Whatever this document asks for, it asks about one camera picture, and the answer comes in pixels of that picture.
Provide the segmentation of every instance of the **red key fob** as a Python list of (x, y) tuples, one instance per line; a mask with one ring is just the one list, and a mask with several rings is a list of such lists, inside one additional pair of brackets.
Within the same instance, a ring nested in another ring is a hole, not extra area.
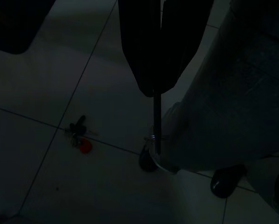
[(89, 153), (93, 148), (92, 143), (87, 139), (80, 139), (80, 143), (81, 145), (79, 146), (79, 150), (83, 154)]

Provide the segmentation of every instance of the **tile floor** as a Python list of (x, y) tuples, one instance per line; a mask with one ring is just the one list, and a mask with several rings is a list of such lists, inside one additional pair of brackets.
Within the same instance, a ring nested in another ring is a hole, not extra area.
[[(163, 112), (184, 96), (228, 5), (215, 1), (196, 56), (163, 94)], [(82, 114), (97, 133), (85, 135), (88, 155), (61, 130)], [(279, 223), (246, 180), (224, 200), (209, 189), (211, 171), (143, 172), (152, 114), (121, 50), (116, 1), (56, 0), (26, 53), (0, 52), (0, 214), (21, 209), (42, 224)]]

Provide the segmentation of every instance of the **black shoe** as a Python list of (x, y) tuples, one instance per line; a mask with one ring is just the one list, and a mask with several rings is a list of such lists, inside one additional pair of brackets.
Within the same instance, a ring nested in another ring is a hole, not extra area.
[(150, 156), (149, 150), (144, 146), (139, 155), (139, 166), (146, 172), (153, 172), (157, 170), (157, 165)]
[(229, 197), (235, 190), (241, 177), (246, 174), (244, 165), (237, 165), (215, 171), (211, 180), (211, 191), (220, 198)]

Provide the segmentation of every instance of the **bunch of keys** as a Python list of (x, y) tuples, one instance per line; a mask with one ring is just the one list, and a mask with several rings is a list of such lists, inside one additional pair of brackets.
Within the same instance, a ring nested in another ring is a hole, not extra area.
[(91, 142), (85, 138), (80, 138), (79, 136), (83, 136), (86, 133), (86, 126), (83, 126), (83, 122), (85, 121), (85, 116), (81, 116), (76, 124), (70, 124), (70, 129), (64, 130), (64, 135), (70, 138), (70, 144), (72, 147), (78, 148), (82, 153), (89, 153), (93, 146)]

